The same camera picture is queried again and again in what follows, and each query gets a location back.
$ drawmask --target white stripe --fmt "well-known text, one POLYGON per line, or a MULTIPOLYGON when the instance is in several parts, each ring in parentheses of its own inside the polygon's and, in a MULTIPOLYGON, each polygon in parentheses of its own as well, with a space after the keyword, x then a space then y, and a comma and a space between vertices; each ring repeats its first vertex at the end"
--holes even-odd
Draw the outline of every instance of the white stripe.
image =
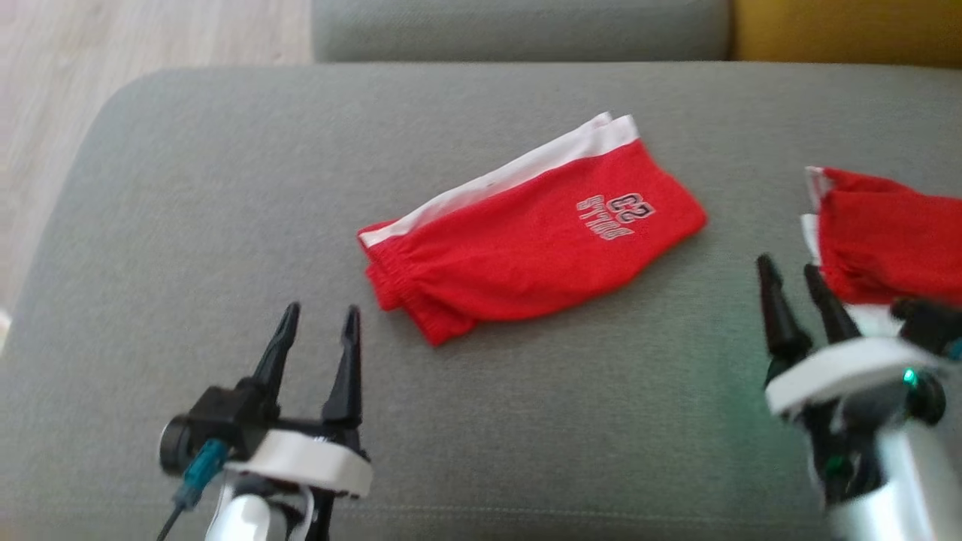
POLYGON ((435 196, 404 218, 359 237, 365 246, 377 245, 496 193, 520 186, 546 171, 581 158, 607 154, 637 138, 638 128, 631 116, 612 120, 608 113, 598 115, 486 175, 435 196))
POLYGON ((808 196, 812 199, 812 208, 815 209, 815 212, 819 212, 822 208, 822 199, 828 195, 835 183, 825 175, 825 169, 821 167, 806 167, 805 173, 808 180, 808 196))
POLYGON ((7 342, 7 333, 10 331, 10 316, 0 310, 0 353, 3 353, 3 345, 7 342))
POLYGON ((812 263, 822 266, 822 252, 819 250, 819 215, 801 215, 801 236, 805 238, 805 245, 812 254, 812 263))

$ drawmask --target red shorts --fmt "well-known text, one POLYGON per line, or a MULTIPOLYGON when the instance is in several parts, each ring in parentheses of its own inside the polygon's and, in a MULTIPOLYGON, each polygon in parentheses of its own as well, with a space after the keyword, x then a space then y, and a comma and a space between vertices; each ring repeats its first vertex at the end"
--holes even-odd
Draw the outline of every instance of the red shorts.
POLYGON ((611 292, 705 221, 634 120, 605 114, 358 240, 381 308, 436 346, 611 292))
POLYGON ((894 180, 809 168, 828 287, 851 303, 921 296, 962 306, 962 199, 894 180))

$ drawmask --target black cable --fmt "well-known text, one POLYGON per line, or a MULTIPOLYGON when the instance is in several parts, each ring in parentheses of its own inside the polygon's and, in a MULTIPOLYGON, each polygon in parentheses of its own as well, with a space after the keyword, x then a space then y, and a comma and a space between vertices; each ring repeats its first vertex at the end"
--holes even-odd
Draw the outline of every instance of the black cable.
POLYGON ((173 528, 174 523, 177 522, 177 517, 179 517, 183 511, 183 505, 174 505, 174 510, 167 518, 167 522, 164 523, 164 527, 161 528, 161 533, 157 536, 157 541, 164 541, 167 538, 167 535, 170 533, 170 529, 173 528))

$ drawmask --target robotic arm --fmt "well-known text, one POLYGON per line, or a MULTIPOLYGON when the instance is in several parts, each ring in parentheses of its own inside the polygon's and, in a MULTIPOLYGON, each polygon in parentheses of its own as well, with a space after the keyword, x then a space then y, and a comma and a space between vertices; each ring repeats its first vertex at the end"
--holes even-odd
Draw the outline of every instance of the robotic arm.
POLYGON ((806 433, 832 539, 962 539, 962 489, 933 431, 945 413, 939 378, 955 368, 962 314, 903 301, 893 309, 905 319, 898 338, 862 337, 809 265, 829 343, 811 353, 772 259, 763 255, 757 266, 772 357, 766 399, 774 416, 806 433))
POLYGON ((159 540, 221 472, 209 541, 325 541, 334 499, 367 496, 373 470, 358 432, 360 313, 347 312, 338 374, 317 420, 281 418, 277 403, 299 315, 297 303, 288 306, 253 375, 234 389, 209 387, 164 429, 161 468, 184 484, 159 540))

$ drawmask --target gray couch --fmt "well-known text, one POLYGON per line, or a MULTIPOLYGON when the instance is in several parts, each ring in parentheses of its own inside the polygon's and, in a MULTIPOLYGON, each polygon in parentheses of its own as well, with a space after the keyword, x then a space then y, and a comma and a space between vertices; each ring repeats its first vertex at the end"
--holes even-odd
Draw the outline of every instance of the gray couch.
MULTIPOLYGON (((370 17, 388 8, 362 4, 370 17)), ((435 44, 465 37, 430 57, 522 50, 469 33, 470 17, 378 27, 360 7, 317 5, 343 15, 318 42, 331 58, 420 58, 412 20, 445 21, 435 44), (344 40, 351 28, 362 39, 344 40)), ((611 60, 629 39, 661 58, 722 55, 710 36, 686 45, 681 29, 657 48, 604 16, 611 42, 577 30, 597 48, 556 58, 611 60)), ((526 58, 551 57, 548 37, 527 42, 526 58)), ((299 299, 281 397, 293 416, 317 412, 344 309, 363 312, 375 480, 370 498, 336 509, 334 539, 824 538, 801 436, 762 397, 752 262, 772 252, 818 328, 799 272, 802 168, 960 196, 960 104, 960 72, 860 65, 326 64, 141 79, 90 129, 14 314, 0 360, 0 536, 153 535, 175 488, 156 461, 161 428, 208 385, 247 374, 299 299), (359 227, 602 111, 634 115, 704 206, 705 230, 612 295, 441 348, 378 310, 359 227)), ((952 403, 942 429, 956 447, 959 423, 952 403)), ((212 500, 172 538, 199 538, 212 500)))

